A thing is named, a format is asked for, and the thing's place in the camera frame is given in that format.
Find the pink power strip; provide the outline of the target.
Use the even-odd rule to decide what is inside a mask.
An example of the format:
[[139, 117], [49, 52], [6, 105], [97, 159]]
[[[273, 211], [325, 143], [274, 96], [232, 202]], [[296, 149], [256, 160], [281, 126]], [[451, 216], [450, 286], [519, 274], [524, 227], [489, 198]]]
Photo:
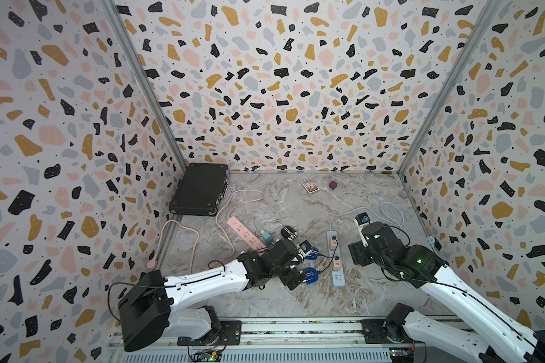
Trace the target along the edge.
[[255, 251], [266, 249], [266, 245], [236, 217], [232, 216], [226, 222], [251, 249]]

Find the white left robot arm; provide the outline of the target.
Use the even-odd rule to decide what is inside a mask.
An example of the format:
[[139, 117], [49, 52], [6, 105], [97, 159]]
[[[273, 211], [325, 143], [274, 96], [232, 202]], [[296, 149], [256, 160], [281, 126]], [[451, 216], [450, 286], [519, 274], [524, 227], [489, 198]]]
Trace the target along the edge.
[[121, 325], [126, 352], [136, 352], [159, 340], [165, 331], [201, 344], [218, 339], [222, 324], [204, 301], [226, 293], [265, 287], [278, 279], [289, 290], [305, 282], [299, 268], [313, 252], [308, 241], [288, 239], [271, 247], [241, 253], [230, 263], [192, 275], [168, 276], [154, 270], [144, 275], [119, 301], [115, 317]]

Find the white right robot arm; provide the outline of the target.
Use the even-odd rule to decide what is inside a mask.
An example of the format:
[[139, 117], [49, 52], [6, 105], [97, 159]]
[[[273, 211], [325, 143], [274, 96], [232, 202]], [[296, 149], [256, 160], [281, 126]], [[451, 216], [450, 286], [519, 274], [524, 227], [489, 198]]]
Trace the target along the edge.
[[354, 264], [376, 265], [393, 282], [406, 282], [443, 303], [470, 331], [431, 319], [398, 303], [382, 329], [394, 343], [407, 338], [438, 348], [464, 362], [545, 362], [545, 330], [533, 331], [501, 312], [469, 287], [435, 252], [404, 243], [399, 229], [355, 219], [360, 241], [349, 245]]

